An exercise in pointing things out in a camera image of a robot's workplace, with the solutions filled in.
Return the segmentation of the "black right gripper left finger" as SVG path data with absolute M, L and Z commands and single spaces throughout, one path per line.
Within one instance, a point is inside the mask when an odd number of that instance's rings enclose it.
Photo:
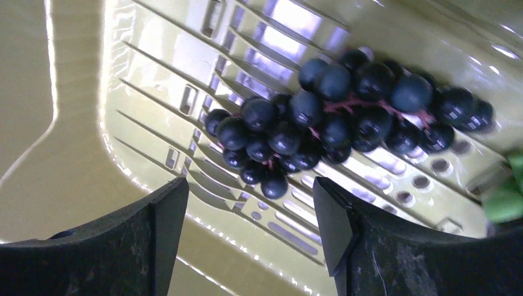
M 1 246 L 2 295 L 166 295 L 188 202 L 185 178 L 48 239 Z

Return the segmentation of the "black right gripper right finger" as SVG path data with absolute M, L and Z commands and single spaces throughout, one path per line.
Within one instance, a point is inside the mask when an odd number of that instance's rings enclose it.
M 404 220 L 317 177 L 313 200 L 339 295 L 521 295 L 522 221 L 458 236 Z

